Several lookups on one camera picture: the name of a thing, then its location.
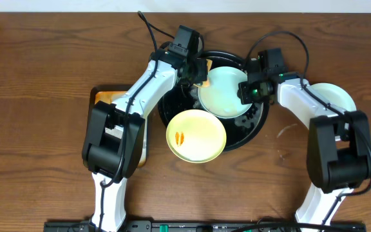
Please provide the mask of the green yellow sponge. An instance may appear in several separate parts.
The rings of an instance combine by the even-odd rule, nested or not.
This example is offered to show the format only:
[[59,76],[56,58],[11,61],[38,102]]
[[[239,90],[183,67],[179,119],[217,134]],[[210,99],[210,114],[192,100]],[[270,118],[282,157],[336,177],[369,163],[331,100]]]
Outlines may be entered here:
[[212,67],[212,60],[210,59],[197,59],[196,60],[196,73],[193,84],[199,88],[206,88],[209,86],[208,73]]

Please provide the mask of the light blue plate top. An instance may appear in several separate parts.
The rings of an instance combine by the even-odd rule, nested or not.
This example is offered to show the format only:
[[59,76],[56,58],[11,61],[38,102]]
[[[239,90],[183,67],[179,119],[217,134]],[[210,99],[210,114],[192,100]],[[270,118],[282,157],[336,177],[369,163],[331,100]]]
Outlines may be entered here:
[[237,96],[238,84],[246,80],[247,75],[237,68],[221,66],[210,70],[209,86],[198,89],[203,109],[222,119],[243,115],[252,106],[242,104]]

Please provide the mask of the light blue plate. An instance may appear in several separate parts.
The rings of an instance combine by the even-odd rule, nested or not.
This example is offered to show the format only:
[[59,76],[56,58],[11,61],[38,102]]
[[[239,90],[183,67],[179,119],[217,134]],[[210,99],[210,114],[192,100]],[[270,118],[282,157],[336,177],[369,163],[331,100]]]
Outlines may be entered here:
[[198,89],[203,109],[222,119],[243,115],[252,106],[242,104],[237,96],[238,84],[246,80],[247,75],[237,68],[221,66],[210,70],[209,86]]
[[347,111],[357,110],[354,100],[339,86],[330,83],[317,83],[313,84],[311,87],[326,98],[329,103],[342,107]]

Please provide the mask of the yellow plate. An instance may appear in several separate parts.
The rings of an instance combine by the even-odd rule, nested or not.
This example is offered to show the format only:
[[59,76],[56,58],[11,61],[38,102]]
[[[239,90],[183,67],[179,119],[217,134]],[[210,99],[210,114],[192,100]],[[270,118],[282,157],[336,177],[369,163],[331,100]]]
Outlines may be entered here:
[[191,163],[205,163],[224,151],[227,134],[214,115],[203,110],[186,110],[170,120],[166,140],[178,158]]

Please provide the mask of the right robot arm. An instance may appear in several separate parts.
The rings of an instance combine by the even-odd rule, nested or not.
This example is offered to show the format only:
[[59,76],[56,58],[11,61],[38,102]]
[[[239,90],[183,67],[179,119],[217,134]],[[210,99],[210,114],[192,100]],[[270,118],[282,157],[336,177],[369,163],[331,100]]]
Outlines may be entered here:
[[277,103],[309,130],[306,166],[311,180],[295,213],[297,231],[332,231],[330,221],[347,197],[371,190],[371,137],[368,117],[348,111],[318,93],[305,74],[289,72],[281,57],[245,61],[248,80],[240,83],[241,102]]

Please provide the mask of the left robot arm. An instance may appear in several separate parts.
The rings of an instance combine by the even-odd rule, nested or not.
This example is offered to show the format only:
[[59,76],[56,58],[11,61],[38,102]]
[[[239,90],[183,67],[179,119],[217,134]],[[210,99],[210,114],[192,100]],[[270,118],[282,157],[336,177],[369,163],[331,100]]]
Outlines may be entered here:
[[118,231],[125,219],[128,179],[146,156],[147,118],[176,85],[207,79],[207,54],[159,49],[139,80],[111,103],[99,101],[89,112],[82,159],[95,182],[91,231]]

